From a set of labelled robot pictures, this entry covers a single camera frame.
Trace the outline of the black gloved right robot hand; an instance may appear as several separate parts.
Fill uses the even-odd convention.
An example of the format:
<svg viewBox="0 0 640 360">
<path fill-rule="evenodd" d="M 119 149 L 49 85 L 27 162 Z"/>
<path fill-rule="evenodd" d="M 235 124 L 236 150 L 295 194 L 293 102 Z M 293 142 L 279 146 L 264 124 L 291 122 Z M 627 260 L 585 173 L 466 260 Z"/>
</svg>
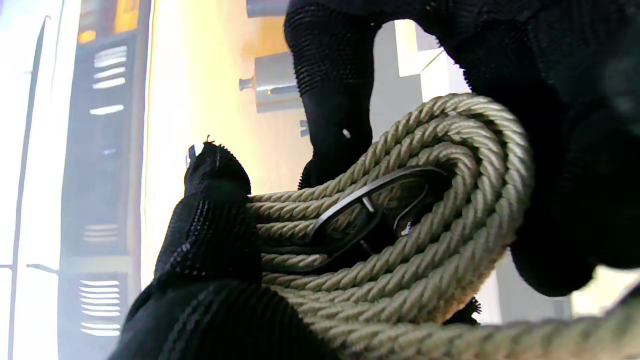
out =
<svg viewBox="0 0 640 360">
<path fill-rule="evenodd" d="M 284 33 L 310 130 L 303 182 L 345 173 L 373 141 L 375 37 L 409 19 L 435 37 L 471 91 L 519 119 L 535 187 L 510 246 L 547 297 L 595 267 L 639 267 L 637 0 L 292 0 Z"/>
</svg>

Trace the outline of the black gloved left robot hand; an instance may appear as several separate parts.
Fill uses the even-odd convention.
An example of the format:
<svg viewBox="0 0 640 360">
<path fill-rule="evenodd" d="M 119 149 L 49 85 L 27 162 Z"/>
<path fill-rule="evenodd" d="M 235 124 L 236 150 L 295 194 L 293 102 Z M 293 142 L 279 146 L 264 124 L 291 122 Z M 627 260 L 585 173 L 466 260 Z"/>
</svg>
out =
<svg viewBox="0 0 640 360">
<path fill-rule="evenodd" d="M 190 159 L 151 283 L 135 299 L 112 360 L 338 360 L 262 285 L 250 180 L 224 146 Z"/>
</svg>

